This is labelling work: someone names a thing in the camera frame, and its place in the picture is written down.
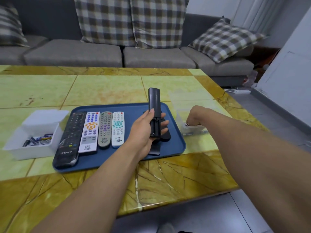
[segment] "pillow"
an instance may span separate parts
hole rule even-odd
[[[199,38],[190,43],[189,47],[208,55],[214,62],[220,63],[264,38],[266,38],[264,34],[231,26],[222,17]]]
[[[131,0],[136,48],[180,48],[189,0]]]
[[[136,46],[129,0],[75,0],[82,42]]]
[[[0,45],[28,46],[18,12],[12,5],[0,6]]]

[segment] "sofa backrest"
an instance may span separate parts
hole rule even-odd
[[[82,38],[74,0],[1,0],[11,2],[17,9],[24,34],[49,39]],[[220,17],[186,14],[182,46],[188,46]]]

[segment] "gray remote control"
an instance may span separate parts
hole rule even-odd
[[[100,113],[98,145],[100,148],[108,148],[111,142],[112,113],[109,111]]]

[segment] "person's left arm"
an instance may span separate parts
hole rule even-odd
[[[43,219],[37,232],[110,232],[133,172],[150,151],[150,121],[146,111],[132,125],[127,141],[76,191]]]

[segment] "open plastic container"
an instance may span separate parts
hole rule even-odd
[[[17,160],[54,156],[63,135],[59,123],[68,113],[67,110],[36,110],[14,131],[3,150]],[[23,147],[30,137],[45,134],[53,134],[50,144]]]
[[[222,114],[224,113],[224,111],[222,111],[217,106],[218,102],[206,90],[198,90],[195,92],[185,92],[182,90],[178,90],[175,92],[169,92],[169,97],[174,106],[174,109],[176,110],[176,124],[184,136],[208,133],[208,130],[202,125],[185,125],[190,110],[193,106],[200,105],[205,108],[213,109]]]

